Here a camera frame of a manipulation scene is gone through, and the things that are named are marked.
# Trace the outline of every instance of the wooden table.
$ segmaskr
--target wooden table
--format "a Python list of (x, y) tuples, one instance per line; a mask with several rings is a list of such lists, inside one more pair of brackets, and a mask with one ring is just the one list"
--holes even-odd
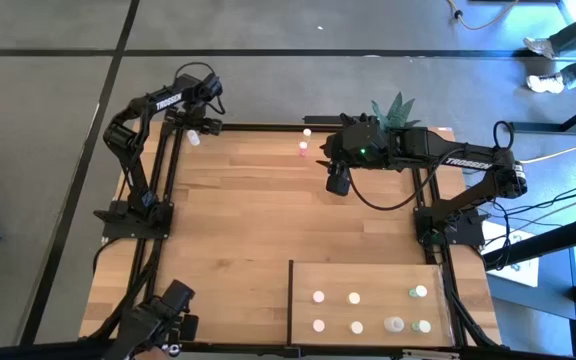
[[(152, 123), (150, 133), (159, 133), (160, 126)], [(450, 129), (433, 130), (454, 139)], [(327, 135), (313, 134), (307, 157), (298, 155), (300, 132), (224, 131), (202, 137), (198, 147), (184, 139), (172, 195), (174, 223), (164, 242), (156, 293), (173, 279), (197, 292), (190, 305), (200, 317), (196, 341), (285, 345), (289, 260), (425, 264), (415, 240), (414, 201), (381, 212), (352, 191), (346, 197), (326, 192), (326, 169), (315, 160), (323, 159), (318, 147)], [(147, 173), (157, 141), (151, 136), (142, 155)], [(381, 205), (399, 203), (414, 191), (409, 170), (356, 170), (353, 178), (365, 197)], [(438, 181), (442, 198), (465, 188), (457, 168), (442, 166)], [(120, 240), (101, 254), (80, 335), (96, 330), (123, 296), (134, 248), (134, 240)], [(462, 302), (499, 342), (479, 255), (465, 246), (453, 245), (451, 251)]]

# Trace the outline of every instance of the white sneaker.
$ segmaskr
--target white sneaker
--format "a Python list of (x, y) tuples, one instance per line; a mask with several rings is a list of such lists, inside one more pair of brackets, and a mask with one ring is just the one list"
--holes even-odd
[(530, 75), (526, 78), (526, 85), (534, 92), (548, 91), (553, 94), (559, 94), (566, 87), (561, 73), (542, 76)]
[(555, 50), (552, 49), (552, 44), (548, 39), (524, 38), (524, 45), (536, 54), (543, 55), (551, 60), (555, 58)]

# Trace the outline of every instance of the white cap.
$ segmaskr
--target white cap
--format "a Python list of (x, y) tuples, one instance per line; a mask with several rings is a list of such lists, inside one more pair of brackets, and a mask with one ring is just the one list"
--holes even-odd
[(197, 146), (199, 145), (199, 134), (195, 130), (188, 130), (186, 131), (186, 136), (188, 137), (188, 141), (190, 141), (190, 145)]
[(422, 333), (429, 333), (430, 329), (432, 328), (430, 326), (430, 323), (426, 320), (419, 320), (418, 326), (419, 331), (421, 331)]
[(391, 316), (384, 320), (384, 326), (389, 332), (400, 332), (406, 327), (404, 320), (398, 316)]
[(417, 293), (417, 296), (419, 297), (425, 297), (428, 295), (428, 289), (426, 289), (426, 287), (423, 285), (417, 285), (415, 288), (415, 293)]
[(360, 300), (361, 300), (361, 298), (359, 297), (359, 294), (354, 293), (354, 292), (348, 294), (348, 303), (353, 304), (353, 305), (357, 305), (357, 304), (359, 304)]
[(352, 331), (353, 334), (361, 334), (364, 332), (364, 326), (359, 321), (353, 321), (352, 324), (350, 324), (350, 331)]
[(314, 294), (312, 294), (312, 300), (317, 304), (324, 302), (325, 298), (326, 296), (324, 295), (323, 291), (317, 290)]
[(326, 324), (324, 324), (323, 320), (315, 320), (312, 322), (312, 329), (316, 332), (322, 332), (326, 328)]

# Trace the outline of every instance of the green plant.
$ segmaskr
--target green plant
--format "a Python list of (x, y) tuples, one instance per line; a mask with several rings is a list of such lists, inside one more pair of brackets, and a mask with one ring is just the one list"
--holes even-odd
[(382, 114), (379, 105), (375, 101), (372, 101), (372, 111), (375, 112), (375, 116), (377, 116), (379, 124), (383, 130), (410, 128), (416, 123), (421, 122), (421, 120), (407, 121), (414, 103), (415, 99), (408, 100), (404, 103), (403, 96), (401, 95), (401, 92), (399, 92), (397, 97), (395, 97), (395, 100), (392, 102), (392, 105), (390, 105), (390, 110), (388, 110), (386, 116)]

